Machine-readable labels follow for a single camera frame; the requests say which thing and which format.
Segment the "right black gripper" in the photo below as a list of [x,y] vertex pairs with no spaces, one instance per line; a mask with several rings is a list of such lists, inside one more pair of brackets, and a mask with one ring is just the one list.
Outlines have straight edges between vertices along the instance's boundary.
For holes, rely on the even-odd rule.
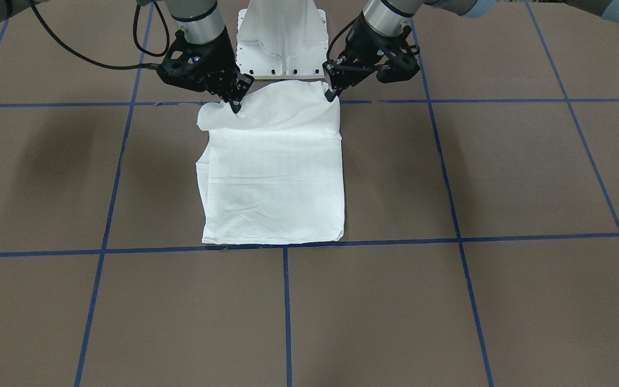
[[206,44],[187,42],[184,32],[177,30],[175,41],[156,72],[167,85],[219,96],[230,105],[233,113],[239,113],[242,99],[254,82],[254,78],[244,74],[236,64],[226,28]]

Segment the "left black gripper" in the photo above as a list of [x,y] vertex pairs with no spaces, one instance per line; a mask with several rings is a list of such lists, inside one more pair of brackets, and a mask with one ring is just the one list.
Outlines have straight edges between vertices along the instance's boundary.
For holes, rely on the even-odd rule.
[[325,98],[333,102],[343,91],[375,74],[381,83],[408,81],[420,72],[416,56],[420,47],[407,39],[413,32],[402,24],[393,37],[383,36],[359,15],[329,43],[323,71],[327,90]]

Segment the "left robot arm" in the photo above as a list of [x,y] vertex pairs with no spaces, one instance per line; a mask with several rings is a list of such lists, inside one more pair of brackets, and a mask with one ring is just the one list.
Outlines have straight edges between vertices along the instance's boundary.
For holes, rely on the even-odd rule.
[[495,2],[469,17],[425,4],[408,21],[420,71],[386,85],[370,76],[341,104],[619,106],[619,22],[583,5]]

